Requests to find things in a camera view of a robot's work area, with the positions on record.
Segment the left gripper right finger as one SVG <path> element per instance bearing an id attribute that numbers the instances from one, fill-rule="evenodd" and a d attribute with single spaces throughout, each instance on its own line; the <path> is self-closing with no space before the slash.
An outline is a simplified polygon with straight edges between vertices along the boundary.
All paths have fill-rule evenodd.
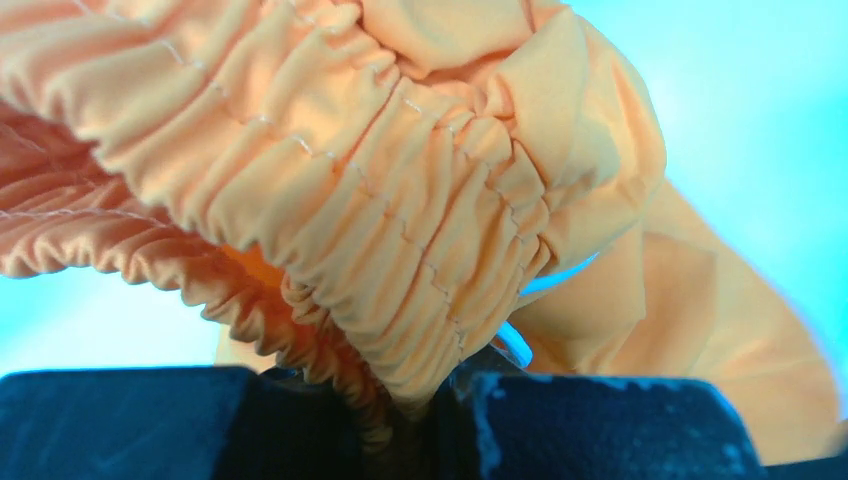
<path id="1" fill-rule="evenodd" d="M 764 465 L 711 385 L 530 375 L 486 347 L 440 388 L 430 420 L 440 479 L 843 479 L 847 455 Z"/>

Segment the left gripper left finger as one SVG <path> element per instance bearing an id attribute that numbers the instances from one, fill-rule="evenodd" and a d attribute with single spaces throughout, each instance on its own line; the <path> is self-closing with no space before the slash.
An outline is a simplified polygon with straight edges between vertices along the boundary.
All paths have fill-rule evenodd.
<path id="1" fill-rule="evenodd" d="M 292 370 L 50 370 L 1 381 L 5 479 L 360 479 L 341 400 Z"/>

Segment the orange shorts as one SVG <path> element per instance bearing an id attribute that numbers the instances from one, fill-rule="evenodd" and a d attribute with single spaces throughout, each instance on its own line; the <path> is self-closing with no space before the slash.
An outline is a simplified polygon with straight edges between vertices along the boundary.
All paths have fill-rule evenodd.
<path id="1" fill-rule="evenodd" d="M 2 274 L 179 290 L 373 449 L 511 323 L 534 372 L 703 379 L 765 463 L 831 453 L 823 354 L 665 166 L 558 1 L 1 5 Z"/>

